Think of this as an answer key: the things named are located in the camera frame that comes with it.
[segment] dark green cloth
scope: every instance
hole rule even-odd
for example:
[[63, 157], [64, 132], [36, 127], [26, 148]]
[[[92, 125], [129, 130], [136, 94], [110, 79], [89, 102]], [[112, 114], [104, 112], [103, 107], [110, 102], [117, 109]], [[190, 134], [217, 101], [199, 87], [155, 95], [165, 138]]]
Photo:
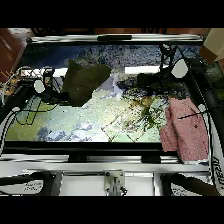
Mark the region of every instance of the dark green cloth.
[[68, 70], [62, 92], [68, 92], [71, 106], [81, 107], [92, 98], [92, 93], [110, 77], [111, 69], [106, 65], [84, 68], [68, 60]]

